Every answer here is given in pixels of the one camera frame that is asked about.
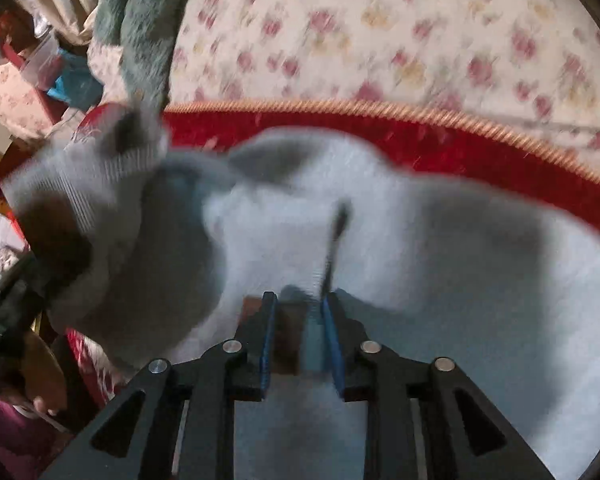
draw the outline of magenta cloth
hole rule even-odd
[[[48,465],[58,432],[0,402],[0,461],[13,480],[35,480]]]

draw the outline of gray fabric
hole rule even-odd
[[[199,356],[233,334],[248,294],[295,285],[315,297],[344,204],[333,285],[371,337],[410,358],[456,359],[558,480],[600,449],[600,236],[582,222],[394,171],[372,146],[325,130],[269,130],[223,158],[182,152],[159,167],[132,253],[111,282],[90,283],[106,298],[75,323],[120,362]],[[52,316],[76,317],[58,306]],[[236,416],[237,478],[362,471],[364,409],[340,406],[322,375],[274,378],[270,397]]]
[[[121,45],[122,77],[134,99],[167,103],[171,58],[187,0],[100,0],[94,37]]]

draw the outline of silver rivet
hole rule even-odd
[[[164,359],[156,359],[149,363],[149,371],[152,374],[161,374],[167,369],[167,361]]]
[[[436,362],[434,364],[436,365],[436,368],[441,372],[450,372],[456,367],[456,363],[448,357],[439,357],[436,359]]]
[[[229,341],[225,341],[222,345],[222,350],[228,354],[235,354],[236,352],[242,350],[242,343],[240,343],[240,341],[236,341],[235,339],[229,339]]]
[[[365,341],[360,345],[360,349],[365,354],[377,354],[382,349],[382,345],[375,341]]]

